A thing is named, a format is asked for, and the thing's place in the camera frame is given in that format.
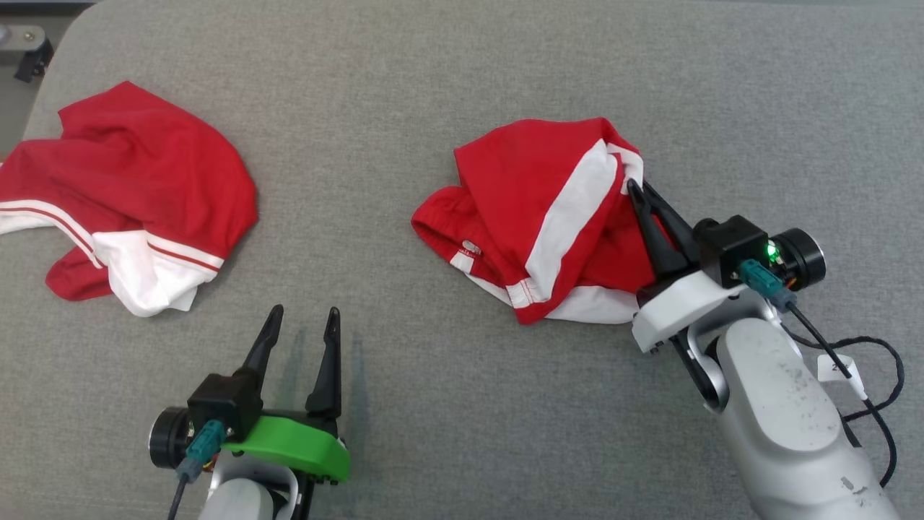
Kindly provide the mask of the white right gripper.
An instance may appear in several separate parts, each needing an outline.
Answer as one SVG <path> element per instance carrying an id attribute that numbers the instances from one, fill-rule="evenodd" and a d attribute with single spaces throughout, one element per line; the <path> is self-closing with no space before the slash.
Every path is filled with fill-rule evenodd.
<path id="1" fill-rule="evenodd" d="M 697 271 L 699 247 L 693 228 L 649 181 L 629 180 L 627 193 L 655 279 L 685 276 L 638 309 L 632 320 L 632 336 L 640 352 L 649 352 L 691 326 L 697 330 L 722 328 L 743 317 L 779 321 L 771 304 L 748 286 L 726 289 Z"/>

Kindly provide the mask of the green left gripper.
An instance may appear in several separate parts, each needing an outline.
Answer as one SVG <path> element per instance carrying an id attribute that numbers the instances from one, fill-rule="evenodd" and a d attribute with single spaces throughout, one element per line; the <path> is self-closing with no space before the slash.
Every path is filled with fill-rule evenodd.
<path id="1" fill-rule="evenodd" d="M 275 304 L 245 356 L 235 376 L 248 376 L 257 394 L 263 383 L 269 358 L 278 342 L 284 306 Z M 342 414 L 342 346 L 340 310 L 331 307 L 326 329 L 326 345 L 313 391 L 305 410 L 315 427 L 288 417 L 260 417 L 243 441 L 225 441 L 223 451 L 243 452 L 258 460 L 281 465 L 293 471 L 330 482 L 350 480 L 351 455 L 340 441 L 337 419 Z"/>

